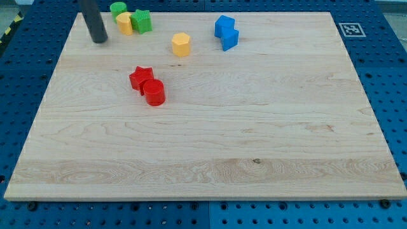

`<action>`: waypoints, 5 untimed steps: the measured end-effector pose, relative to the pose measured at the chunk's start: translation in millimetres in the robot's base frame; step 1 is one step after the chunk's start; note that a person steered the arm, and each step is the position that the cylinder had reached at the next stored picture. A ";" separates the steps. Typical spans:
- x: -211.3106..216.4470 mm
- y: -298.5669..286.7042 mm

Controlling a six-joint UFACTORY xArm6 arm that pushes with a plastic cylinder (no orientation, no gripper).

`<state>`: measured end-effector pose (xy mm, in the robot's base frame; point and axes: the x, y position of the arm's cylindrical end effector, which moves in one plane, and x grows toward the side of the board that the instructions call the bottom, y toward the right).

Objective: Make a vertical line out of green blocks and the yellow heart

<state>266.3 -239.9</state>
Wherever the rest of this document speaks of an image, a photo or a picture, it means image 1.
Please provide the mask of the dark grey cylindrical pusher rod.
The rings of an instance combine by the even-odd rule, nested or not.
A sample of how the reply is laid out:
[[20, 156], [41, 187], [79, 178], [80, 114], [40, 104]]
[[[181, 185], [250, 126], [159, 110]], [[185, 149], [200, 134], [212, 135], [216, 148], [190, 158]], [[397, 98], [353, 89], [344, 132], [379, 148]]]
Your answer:
[[96, 0], [78, 0], [80, 10], [94, 43], [104, 43], [108, 36]]

